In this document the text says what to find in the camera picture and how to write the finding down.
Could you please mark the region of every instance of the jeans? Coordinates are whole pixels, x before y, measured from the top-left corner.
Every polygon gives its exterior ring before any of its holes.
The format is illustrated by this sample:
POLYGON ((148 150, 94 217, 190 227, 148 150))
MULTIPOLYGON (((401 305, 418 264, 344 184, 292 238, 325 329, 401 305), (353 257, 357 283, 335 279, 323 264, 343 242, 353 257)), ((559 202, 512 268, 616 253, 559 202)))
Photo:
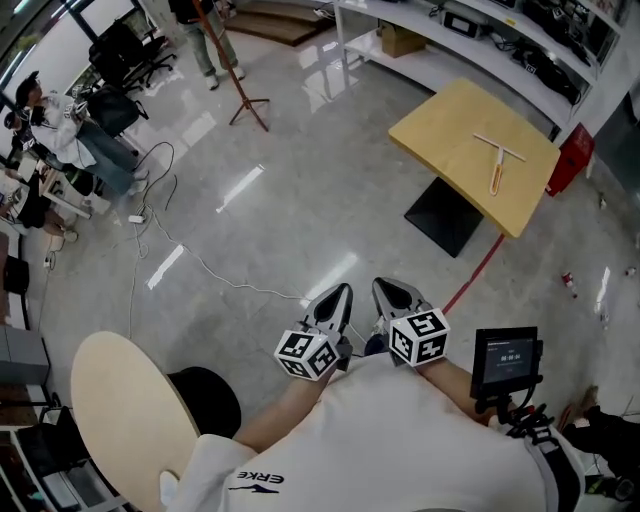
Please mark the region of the jeans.
MULTIPOLYGON (((233 46, 231 46, 231 42, 229 41, 229 37, 224 29, 224 24, 218 14, 218 10, 215 7, 211 9, 209 14, 207 14, 207 19, 209 20, 209 23, 211 23, 211 28, 213 28, 214 33, 220 40, 222 49, 224 50, 224 53, 227 54, 231 67, 235 68, 238 65, 238 58, 236 57, 236 52, 234 51, 233 46)), ((189 44, 193 47, 193 52, 196 55, 196 62, 198 63, 198 67, 202 74, 205 77, 215 75, 216 68, 211 62, 209 53, 207 52, 206 32, 200 22, 196 21, 185 25, 178 24, 178 26, 182 29, 184 34, 187 36, 189 44)), ((220 58, 220 64, 224 69, 227 69, 222 58, 220 58)))
POLYGON ((126 194, 133 184, 133 170, 138 159, 97 124, 89 121, 85 121, 80 128, 78 140, 87 147, 96 161, 85 171, 100 178, 116 194, 126 194))

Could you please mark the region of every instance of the red trash bin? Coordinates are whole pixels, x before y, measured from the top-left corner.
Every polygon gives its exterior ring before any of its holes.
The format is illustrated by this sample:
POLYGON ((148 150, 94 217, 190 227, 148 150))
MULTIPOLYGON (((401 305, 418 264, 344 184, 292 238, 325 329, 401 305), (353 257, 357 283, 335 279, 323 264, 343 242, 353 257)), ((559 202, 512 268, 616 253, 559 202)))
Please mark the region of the red trash bin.
POLYGON ((595 148, 595 141, 582 123, 576 126, 573 133, 560 147, 560 159, 547 185, 547 192, 555 196, 562 192, 573 178, 587 167, 595 148))

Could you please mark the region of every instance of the screen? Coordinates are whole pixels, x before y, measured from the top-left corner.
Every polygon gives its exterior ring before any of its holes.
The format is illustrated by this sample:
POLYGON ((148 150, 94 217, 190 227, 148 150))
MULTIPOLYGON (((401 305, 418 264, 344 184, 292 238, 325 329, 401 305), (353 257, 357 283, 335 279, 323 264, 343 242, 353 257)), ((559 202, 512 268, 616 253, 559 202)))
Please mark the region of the screen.
POLYGON ((462 21, 461 19, 458 18, 453 18, 451 20, 451 27, 455 28, 457 30, 460 30, 461 32, 469 32, 469 29, 471 28, 471 25, 469 23, 467 23, 466 21, 462 21))
POLYGON ((500 340, 487 343, 484 382, 501 382, 528 377, 535 343, 533 339, 500 340))

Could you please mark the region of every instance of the round wooden board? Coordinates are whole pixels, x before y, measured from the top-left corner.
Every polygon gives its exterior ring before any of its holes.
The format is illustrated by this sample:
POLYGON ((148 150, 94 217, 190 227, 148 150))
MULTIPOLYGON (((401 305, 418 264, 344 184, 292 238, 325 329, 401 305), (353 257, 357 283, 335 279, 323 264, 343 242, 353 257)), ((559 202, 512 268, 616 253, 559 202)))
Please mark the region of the round wooden board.
POLYGON ((71 371, 78 428, 94 462, 130 503, 164 512, 159 475, 180 478, 199 437, 182 399, 142 350, 111 332, 89 336, 71 371))

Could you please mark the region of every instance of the cardboard box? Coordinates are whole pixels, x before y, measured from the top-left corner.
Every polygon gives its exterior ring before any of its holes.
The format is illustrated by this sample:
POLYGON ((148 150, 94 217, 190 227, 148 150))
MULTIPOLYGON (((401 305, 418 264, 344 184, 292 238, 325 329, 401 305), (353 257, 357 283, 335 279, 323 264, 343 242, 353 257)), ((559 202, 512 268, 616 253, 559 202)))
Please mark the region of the cardboard box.
POLYGON ((399 27, 393 23, 381 21, 382 26, 382 51, 393 57, 402 57, 408 53, 413 53, 424 49, 427 38, 411 32, 404 27, 399 27))

